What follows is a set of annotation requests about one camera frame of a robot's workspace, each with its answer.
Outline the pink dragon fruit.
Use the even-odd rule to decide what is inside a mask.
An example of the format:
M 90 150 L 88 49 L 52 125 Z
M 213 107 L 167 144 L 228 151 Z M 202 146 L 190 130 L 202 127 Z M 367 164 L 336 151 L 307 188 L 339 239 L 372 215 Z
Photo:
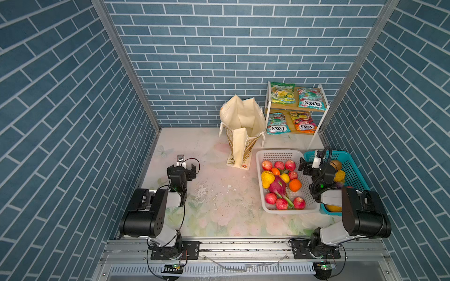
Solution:
M 279 176 L 275 177 L 274 182 L 272 182 L 268 188 L 271 193 L 274 193 L 279 198 L 282 198 L 287 201 L 288 206 L 290 208 L 294 208 L 293 202 L 288 198 L 286 192 L 286 182 L 283 181 Z

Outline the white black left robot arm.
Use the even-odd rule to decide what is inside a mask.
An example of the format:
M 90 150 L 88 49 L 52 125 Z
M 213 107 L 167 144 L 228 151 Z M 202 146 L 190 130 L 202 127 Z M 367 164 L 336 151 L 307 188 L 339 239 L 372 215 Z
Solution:
M 146 238 L 152 251 L 183 250 L 180 230 L 165 224 L 167 208 L 185 207 L 188 182 L 196 179 L 201 164 L 196 158 L 178 155 L 167 168 L 168 184 L 156 190 L 136 189 L 119 223 L 122 236 Z

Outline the cream canvas grocery bag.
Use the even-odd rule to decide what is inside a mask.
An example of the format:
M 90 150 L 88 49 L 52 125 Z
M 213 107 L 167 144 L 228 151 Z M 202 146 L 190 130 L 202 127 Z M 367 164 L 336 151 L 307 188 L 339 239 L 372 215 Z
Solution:
M 220 109 L 220 131 L 226 132 L 230 146 L 227 166 L 249 170 L 253 148 L 265 138 L 266 119 L 254 98 L 235 95 Z

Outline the yellow mango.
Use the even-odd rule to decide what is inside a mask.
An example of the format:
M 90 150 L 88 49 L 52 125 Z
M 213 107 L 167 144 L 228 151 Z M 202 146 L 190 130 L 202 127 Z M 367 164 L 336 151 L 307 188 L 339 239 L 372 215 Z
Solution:
M 268 189 L 270 185 L 275 181 L 275 175 L 268 170 L 265 170 L 261 174 L 261 184 L 264 189 Z

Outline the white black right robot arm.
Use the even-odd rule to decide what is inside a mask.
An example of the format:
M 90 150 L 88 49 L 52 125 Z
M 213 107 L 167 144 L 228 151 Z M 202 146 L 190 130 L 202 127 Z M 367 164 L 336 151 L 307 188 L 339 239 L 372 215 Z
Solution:
M 310 151 L 301 158 L 298 170 L 310 176 L 309 192 L 320 204 L 342 208 L 342 221 L 325 228 L 317 228 L 311 235 L 308 248 L 315 256 L 333 253 L 344 242 L 362 238 L 388 238 L 392 227 L 377 192 L 358 190 L 338 184 L 337 168 L 331 164 L 330 147 Z

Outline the large orange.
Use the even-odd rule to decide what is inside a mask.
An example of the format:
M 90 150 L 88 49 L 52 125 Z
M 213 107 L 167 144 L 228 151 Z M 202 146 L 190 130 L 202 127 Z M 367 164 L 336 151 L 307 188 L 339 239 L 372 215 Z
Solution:
M 298 192 L 302 188 L 302 183 L 298 179 L 293 179 L 288 183 L 288 187 L 292 192 Z

